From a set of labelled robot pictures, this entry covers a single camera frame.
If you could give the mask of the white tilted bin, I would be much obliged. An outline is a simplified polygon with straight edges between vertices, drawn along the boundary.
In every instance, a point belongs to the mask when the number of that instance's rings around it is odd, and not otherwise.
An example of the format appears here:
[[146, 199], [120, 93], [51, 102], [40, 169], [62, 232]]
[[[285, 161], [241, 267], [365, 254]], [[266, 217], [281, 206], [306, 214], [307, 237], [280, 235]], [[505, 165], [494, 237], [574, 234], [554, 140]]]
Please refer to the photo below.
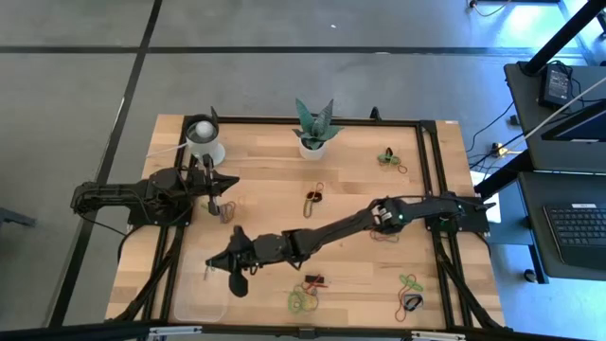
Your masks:
[[203, 154], [209, 154], [215, 166], [225, 159], [225, 148], [219, 141], [219, 124], [214, 124], [211, 115], [199, 114], [186, 122], [185, 137], [189, 151], [202, 161]]

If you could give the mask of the black desk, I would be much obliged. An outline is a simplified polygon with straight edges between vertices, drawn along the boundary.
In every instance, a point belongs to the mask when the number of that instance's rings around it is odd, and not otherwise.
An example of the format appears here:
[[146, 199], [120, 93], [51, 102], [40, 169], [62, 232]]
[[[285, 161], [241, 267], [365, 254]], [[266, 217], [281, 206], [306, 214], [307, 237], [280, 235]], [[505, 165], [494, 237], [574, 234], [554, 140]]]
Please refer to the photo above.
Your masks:
[[[516, 63], [506, 64], [504, 72], [522, 129], [529, 132], [554, 112], [541, 107], [537, 102], [541, 79], [525, 75]], [[476, 185], [474, 191], [481, 197], [488, 198], [524, 171], [606, 174], [606, 142], [547, 141], [541, 138], [545, 130], [542, 127], [529, 137], [525, 151]]]
[[606, 281], [604, 270], [561, 261], [543, 211], [547, 205], [606, 203], [606, 175], [523, 172], [518, 183], [544, 272], [552, 278]]

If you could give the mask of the black laptop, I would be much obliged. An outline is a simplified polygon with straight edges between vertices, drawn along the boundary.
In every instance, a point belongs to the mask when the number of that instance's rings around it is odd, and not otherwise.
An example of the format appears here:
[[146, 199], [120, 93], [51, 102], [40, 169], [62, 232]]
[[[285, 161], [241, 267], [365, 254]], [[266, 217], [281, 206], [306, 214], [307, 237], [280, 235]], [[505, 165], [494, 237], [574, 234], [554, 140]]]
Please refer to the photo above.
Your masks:
[[606, 203], [543, 207], [561, 261], [606, 271]]

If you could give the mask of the snake plant in white pot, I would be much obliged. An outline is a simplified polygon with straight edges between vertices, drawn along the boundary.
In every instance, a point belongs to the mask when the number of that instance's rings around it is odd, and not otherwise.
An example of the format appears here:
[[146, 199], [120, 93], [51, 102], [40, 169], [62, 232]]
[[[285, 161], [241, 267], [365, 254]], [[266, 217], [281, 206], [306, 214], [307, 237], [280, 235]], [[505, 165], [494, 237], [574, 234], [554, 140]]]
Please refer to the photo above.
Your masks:
[[313, 115], [301, 99], [295, 100], [299, 127], [293, 132], [299, 141], [299, 152], [304, 159], [319, 160], [326, 152], [327, 142], [335, 138], [343, 128], [332, 125], [333, 100]]

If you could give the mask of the black power adapter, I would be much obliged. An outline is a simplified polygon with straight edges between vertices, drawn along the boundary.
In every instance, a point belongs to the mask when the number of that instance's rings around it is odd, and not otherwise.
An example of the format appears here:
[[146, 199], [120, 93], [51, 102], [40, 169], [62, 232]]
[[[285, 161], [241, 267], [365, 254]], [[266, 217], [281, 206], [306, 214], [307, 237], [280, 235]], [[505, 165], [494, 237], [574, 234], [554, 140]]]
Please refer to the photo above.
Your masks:
[[538, 103], [548, 108], [560, 108], [571, 98], [571, 69], [552, 63], [542, 72]]

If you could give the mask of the grey chair leg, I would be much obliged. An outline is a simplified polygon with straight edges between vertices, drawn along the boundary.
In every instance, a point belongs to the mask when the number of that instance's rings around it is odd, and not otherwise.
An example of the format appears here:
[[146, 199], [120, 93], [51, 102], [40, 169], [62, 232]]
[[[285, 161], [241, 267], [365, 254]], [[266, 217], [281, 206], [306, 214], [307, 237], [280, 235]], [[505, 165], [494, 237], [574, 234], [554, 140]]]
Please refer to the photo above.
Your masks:
[[10, 223], [20, 224], [23, 226], [34, 226], [36, 224], [36, 220], [26, 215], [0, 207], [0, 227], [3, 224]]

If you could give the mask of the black crossbeam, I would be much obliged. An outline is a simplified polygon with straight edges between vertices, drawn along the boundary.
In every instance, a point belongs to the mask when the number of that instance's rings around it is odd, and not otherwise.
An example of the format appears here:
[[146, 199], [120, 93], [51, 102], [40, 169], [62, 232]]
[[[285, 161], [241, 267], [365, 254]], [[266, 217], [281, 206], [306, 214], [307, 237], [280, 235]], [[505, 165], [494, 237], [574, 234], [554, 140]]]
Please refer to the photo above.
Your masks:
[[202, 326], [199, 334], [272, 335], [302, 340], [319, 337], [397, 338], [412, 341], [411, 331], [465, 334], [467, 341], [588, 341], [586, 339], [514, 332], [510, 329], [453, 327], [446, 330], [367, 329], [330, 327], [240, 326], [222, 324], [167, 324], [162, 320], [108, 321], [96, 324], [46, 327], [0, 332], [0, 341], [124, 341], [148, 337], [149, 329], [167, 326]]

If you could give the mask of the black vertical pole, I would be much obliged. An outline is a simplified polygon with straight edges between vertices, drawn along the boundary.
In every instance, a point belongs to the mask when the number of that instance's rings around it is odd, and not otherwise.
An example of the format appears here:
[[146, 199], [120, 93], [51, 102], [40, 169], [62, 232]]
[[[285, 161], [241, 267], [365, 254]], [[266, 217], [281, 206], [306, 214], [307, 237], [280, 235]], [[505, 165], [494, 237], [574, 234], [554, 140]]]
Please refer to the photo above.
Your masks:
[[562, 28], [524, 65], [528, 75], [539, 73], [546, 64], [606, 8], [606, 0], [588, 0]]

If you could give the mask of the white paper sheet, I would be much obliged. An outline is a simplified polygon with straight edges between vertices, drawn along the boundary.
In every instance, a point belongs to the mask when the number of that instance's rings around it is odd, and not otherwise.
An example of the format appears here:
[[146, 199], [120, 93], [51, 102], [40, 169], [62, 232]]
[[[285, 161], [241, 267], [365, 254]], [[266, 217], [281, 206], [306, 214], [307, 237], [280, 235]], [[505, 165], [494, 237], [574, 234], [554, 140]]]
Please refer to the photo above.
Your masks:
[[[483, 172], [478, 172], [471, 170], [470, 171], [472, 183], [474, 185], [478, 185], [481, 181], [484, 180], [486, 176]], [[486, 211], [487, 219], [490, 223], [500, 224], [502, 223], [501, 219], [501, 211], [500, 211], [500, 198], [499, 194], [493, 194], [488, 199], [484, 200], [484, 204], [492, 204], [492, 206]]]

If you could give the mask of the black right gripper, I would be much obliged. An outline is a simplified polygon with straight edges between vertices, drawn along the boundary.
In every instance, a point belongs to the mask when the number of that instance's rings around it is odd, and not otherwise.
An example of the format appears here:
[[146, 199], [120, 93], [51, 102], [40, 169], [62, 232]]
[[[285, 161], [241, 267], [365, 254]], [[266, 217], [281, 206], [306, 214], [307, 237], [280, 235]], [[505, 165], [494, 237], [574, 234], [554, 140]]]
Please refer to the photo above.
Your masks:
[[251, 240], [240, 225], [235, 225], [230, 238], [229, 251], [224, 250], [207, 259], [206, 268], [210, 272], [230, 273], [231, 293], [236, 297], [245, 297], [249, 286], [248, 278], [243, 273], [247, 272], [250, 276], [254, 276], [264, 265], [285, 261], [286, 249], [284, 236], [264, 234]]

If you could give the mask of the clear plastic bin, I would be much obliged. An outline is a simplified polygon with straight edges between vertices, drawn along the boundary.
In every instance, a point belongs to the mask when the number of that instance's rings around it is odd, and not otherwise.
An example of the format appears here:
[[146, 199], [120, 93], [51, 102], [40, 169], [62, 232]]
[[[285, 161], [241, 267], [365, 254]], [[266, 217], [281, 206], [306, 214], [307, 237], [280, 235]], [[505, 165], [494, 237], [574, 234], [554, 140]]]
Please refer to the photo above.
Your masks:
[[229, 303], [228, 274], [207, 267], [213, 255], [203, 249], [189, 250], [181, 263], [173, 295], [172, 317], [179, 322], [218, 322]]

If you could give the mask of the black flat monitor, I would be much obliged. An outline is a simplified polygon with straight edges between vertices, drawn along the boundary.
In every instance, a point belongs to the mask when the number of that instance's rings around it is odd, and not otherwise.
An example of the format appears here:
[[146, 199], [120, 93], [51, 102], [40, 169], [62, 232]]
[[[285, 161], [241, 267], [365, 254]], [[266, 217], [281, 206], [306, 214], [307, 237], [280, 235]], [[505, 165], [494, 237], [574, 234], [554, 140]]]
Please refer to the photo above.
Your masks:
[[543, 140], [606, 142], [606, 100], [581, 110], [541, 135]]

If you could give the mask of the silver metal bracket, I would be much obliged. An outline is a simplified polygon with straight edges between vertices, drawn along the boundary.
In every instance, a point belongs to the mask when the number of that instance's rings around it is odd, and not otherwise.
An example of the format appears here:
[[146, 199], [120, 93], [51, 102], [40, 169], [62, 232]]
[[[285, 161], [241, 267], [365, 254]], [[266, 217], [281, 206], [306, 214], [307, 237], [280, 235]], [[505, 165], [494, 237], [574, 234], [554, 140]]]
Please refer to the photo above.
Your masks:
[[149, 329], [148, 337], [151, 339], [160, 339], [168, 336], [199, 334], [202, 332], [202, 326], [153, 327]]
[[467, 341], [465, 334], [450, 332], [411, 331], [412, 341]]

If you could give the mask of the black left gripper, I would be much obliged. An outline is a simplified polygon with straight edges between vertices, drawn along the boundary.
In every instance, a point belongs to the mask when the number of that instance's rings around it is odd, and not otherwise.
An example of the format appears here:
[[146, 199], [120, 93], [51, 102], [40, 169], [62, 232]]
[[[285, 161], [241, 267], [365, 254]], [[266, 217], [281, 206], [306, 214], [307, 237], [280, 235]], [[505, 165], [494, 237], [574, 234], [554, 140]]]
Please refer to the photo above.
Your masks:
[[[202, 155], [202, 170], [197, 167], [190, 167], [187, 171], [187, 191], [194, 197], [208, 197], [207, 210], [213, 216], [220, 216], [221, 210], [217, 204], [218, 188], [214, 180], [214, 163], [212, 157], [207, 153]], [[225, 192], [236, 185], [240, 178], [234, 175], [224, 175], [216, 173], [219, 192]]]

